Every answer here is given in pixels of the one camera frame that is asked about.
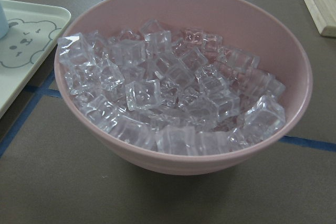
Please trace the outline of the clear ice cubes pile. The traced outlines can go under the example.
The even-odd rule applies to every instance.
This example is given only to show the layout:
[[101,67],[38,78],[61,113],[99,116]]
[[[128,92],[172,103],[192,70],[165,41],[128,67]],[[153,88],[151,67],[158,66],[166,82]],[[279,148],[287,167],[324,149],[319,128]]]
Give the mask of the clear ice cubes pile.
[[160,153],[200,156],[255,145],[286,123],[285,85],[220,35],[147,21],[106,38],[58,40],[79,112],[100,130]]

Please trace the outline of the pink bowl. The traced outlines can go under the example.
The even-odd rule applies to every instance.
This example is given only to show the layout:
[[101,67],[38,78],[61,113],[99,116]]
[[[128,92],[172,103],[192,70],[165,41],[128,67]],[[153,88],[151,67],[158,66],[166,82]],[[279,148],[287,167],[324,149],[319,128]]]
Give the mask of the pink bowl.
[[201,175],[242,163],[286,135],[302,118],[312,94],[309,58],[294,34],[263,9],[244,0],[104,0],[78,16],[65,36],[100,31],[110,36],[124,27],[137,30],[155,18],[176,27],[196,27],[219,34],[230,45],[261,59],[260,67],[286,86],[280,97],[286,124],[275,135],[252,147],[212,156],[177,156],[145,150],[98,129],[75,107],[67,91],[65,69],[55,61],[58,89],[80,123],[122,159],[142,168],[170,175]]

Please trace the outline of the cream bear tray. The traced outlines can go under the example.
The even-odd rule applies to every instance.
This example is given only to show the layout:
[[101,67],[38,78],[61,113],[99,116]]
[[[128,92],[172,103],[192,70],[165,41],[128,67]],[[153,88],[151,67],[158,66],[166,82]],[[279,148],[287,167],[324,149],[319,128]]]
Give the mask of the cream bear tray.
[[9,31],[1,38],[1,114],[35,74],[70,23],[58,6],[1,0]]

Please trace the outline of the light blue cup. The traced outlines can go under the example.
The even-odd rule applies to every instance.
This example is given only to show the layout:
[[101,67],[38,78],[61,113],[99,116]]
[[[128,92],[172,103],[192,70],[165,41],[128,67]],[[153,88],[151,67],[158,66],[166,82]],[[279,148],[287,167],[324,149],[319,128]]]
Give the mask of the light blue cup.
[[9,31],[9,24],[4,12],[4,9],[2,7],[2,4],[0,4],[0,39],[4,38]]

